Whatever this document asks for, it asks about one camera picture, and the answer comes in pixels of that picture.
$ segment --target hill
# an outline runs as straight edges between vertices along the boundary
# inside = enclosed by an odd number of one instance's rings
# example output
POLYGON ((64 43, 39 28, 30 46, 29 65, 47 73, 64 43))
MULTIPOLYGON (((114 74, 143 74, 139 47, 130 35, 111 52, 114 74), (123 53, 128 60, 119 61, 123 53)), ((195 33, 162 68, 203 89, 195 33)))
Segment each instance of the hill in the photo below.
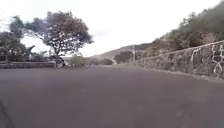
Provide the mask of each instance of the hill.
MULTIPOLYGON (((149 46, 151 46, 151 43, 144 43, 144 44, 139 44, 139 45, 135 45, 135 50, 145 50, 146 48, 148 48, 149 46)), ((133 50, 133 45, 129 45, 129 46, 124 46, 121 47, 119 49, 115 49, 109 52, 105 52, 103 54, 99 54, 99 55, 94 55, 91 56, 91 58, 97 58, 97 59, 113 59, 115 55, 120 54, 121 52, 125 52, 125 51, 131 51, 133 50)))

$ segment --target road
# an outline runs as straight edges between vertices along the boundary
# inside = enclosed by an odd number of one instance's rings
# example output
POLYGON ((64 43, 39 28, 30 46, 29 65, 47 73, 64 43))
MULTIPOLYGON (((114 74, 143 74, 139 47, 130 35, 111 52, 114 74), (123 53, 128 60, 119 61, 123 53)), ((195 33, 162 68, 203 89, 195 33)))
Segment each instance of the road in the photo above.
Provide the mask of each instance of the road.
POLYGON ((224 127, 223 83, 137 68, 0 70, 0 98, 14 128, 224 127))

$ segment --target retaining wall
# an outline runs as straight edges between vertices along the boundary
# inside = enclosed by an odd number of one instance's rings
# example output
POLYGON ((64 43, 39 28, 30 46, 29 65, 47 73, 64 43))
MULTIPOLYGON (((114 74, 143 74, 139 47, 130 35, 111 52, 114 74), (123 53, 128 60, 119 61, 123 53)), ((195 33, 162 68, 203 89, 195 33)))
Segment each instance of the retaining wall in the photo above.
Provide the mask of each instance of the retaining wall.
POLYGON ((135 65, 224 79, 224 41, 142 58, 135 65))

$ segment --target overcast sky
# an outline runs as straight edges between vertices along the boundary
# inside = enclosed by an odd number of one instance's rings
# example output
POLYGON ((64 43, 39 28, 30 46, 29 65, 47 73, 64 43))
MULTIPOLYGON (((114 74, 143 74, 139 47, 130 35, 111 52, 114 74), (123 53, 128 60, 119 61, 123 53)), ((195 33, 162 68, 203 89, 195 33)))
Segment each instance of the overcast sky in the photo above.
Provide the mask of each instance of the overcast sky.
MULTIPOLYGON (((0 20, 20 15, 44 18, 48 11, 72 11, 94 36, 80 51, 92 56, 126 45, 148 43, 174 29, 192 11, 201 12, 221 0, 0 0, 0 20)), ((26 38, 35 51, 48 50, 38 39, 26 38)))

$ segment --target stone wall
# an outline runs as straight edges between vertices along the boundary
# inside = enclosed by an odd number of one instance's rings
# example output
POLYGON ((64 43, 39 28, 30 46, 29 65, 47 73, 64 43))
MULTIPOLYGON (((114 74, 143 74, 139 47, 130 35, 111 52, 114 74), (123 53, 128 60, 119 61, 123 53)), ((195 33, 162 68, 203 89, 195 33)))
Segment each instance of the stone wall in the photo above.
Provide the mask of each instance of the stone wall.
POLYGON ((55 63, 51 62, 13 62, 10 64, 0 64, 0 69, 13 68, 53 68, 55 63))
POLYGON ((224 41, 142 58, 136 65, 224 79, 224 41))

